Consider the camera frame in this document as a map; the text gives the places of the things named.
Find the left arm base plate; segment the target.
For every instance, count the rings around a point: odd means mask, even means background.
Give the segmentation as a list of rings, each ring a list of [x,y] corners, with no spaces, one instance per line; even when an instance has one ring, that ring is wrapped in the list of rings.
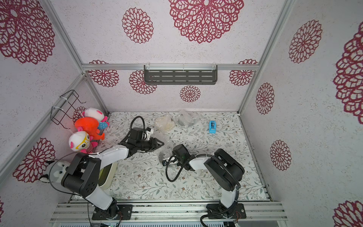
[[[133,206],[130,204],[117,205],[111,204],[111,206],[102,210],[95,206],[95,210],[92,215],[92,220],[130,220],[132,215]]]

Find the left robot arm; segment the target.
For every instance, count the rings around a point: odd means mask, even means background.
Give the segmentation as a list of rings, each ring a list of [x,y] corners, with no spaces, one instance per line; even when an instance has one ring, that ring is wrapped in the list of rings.
[[[146,127],[144,118],[136,116],[128,133],[117,145],[99,153],[77,153],[60,182],[61,186],[81,196],[96,209],[114,216],[118,211],[117,200],[98,185],[100,170],[137,153],[153,152],[164,146],[164,142],[152,136],[153,133],[153,129]]]

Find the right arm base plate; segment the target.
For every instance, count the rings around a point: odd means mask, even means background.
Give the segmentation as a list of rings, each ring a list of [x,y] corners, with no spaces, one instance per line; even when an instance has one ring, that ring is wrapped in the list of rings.
[[[246,210],[242,203],[235,202],[230,208],[222,203],[207,204],[208,219],[246,219]]]

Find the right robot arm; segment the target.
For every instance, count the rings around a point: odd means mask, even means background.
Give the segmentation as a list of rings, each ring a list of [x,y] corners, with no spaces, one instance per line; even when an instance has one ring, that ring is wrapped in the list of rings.
[[[241,189],[240,181],[245,169],[226,151],[219,148],[213,154],[191,155],[187,148],[180,144],[174,147],[172,156],[161,160],[165,166],[165,175],[169,182],[175,182],[181,172],[207,170],[222,189],[218,204],[207,204],[207,214],[200,217],[202,226],[207,224],[204,219],[247,218],[243,204],[238,202]]]

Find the blue tape dispenser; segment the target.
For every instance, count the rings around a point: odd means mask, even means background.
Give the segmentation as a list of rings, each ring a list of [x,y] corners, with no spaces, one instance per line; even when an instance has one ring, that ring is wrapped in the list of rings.
[[[209,122],[209,133],[211,133],[211,134],[216,133],[216,121]]]

